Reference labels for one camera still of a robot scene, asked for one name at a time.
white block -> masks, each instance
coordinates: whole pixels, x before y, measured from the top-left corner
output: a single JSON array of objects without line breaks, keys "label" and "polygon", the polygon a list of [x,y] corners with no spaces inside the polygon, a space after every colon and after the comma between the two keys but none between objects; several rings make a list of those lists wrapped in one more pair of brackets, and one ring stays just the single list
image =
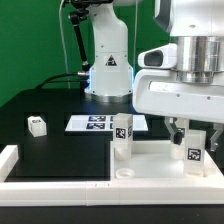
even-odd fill
[{"label": "white block", "polygon": [[185,138],[184,173],[204,175],[205,131],[188,130]]},{"label": "white block", "polygon": [[119,113],[114,117],[113,146],[115,159],[128,160],[131,158],[133,142],[133,116]]},{"label": "white block", "polygon": [[4,182],[18,161],[18,147],[8,145],[0,154],[0,182]]},{"label": "white block", "polygon": [[46,123],[41,117],[29,117],[28,118],[28,128],[33,137],[39,137],[47,135]]}]

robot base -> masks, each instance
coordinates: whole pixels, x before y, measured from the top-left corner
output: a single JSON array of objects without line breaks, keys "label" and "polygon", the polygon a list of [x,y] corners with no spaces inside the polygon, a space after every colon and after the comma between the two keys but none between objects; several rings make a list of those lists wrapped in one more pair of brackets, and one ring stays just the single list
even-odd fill
[{"label": "robot base", "polygon": [[130,102],[132,100],[132,93],[123,96],[104,96],[104,95],[96,95],[94,93],[85,91],[85,97],[87,99],[103,103],[124,103],[124,102]]}]

white cube with marker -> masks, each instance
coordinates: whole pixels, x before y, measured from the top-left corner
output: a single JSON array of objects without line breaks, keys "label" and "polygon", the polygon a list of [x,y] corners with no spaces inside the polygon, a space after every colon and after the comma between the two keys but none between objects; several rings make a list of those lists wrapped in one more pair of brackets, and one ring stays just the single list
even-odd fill
[{"label": "white cube with marker", "polygon": [[28,128],[33,137],[47,135],[46,123],[39,116],[31,116],[28,118]]},{"label": "white cube with marker", "polygon": [[113,145],[115,159],[131,158],[133,141],[133,115],[119,113],[113,118]]}]

white platform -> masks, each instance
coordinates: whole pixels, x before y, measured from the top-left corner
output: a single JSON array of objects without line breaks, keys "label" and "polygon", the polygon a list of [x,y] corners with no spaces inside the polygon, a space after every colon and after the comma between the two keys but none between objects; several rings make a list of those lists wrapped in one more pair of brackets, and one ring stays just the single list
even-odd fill
[{"label": "white platform", "polygon": [[[207,153],[205,176],[185,177],[182,161],[169,157],[169,141],[133,144],[129,162],[114,161],[112,147],[111,181],[0,183],[0,206],[224,204],[224,178]],[[116,178],[121,168],[135,176]]]},{"label": "white platform", "polygon": [[[113,117],[114,115],[72,115],[65,131],[113,131]],[[144,115],[133,115],[133,131],[148,131]]]}]

black cable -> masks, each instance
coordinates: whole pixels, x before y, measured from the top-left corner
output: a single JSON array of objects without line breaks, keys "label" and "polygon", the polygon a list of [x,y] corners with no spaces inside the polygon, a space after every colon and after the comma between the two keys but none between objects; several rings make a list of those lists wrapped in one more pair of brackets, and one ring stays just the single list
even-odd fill
[{"label": "black cable", "polygon": [[36,89],[41,89],[42,86],[44,86],[47,82],[51,81],[51,80],[54,80],[54,79],[58,79],[58,78],[63,78],[63,77],[71,77],[71,76],[76,76],[78,75],[77,72],[74,72],[74,73],[65,73],[65,74],[61,74],[61,75],[55,75],[55,76],[52,76],[48,79],[46,79],[45,81],[43,81],[41,84],[39,84],[38,86],[36,86]]},{"label": "black cable", "polygon": [[36,87],[36,89],[41,89],[44,85],[46,85],[46,84],[51,84],[51,83],[71,83],[71,82],[86,82],[86,80],[76,80],[76,81],[48,81],[48,82],[44,82],[44,83],[42,83],[41,85],[38,85],[37,87]]}]

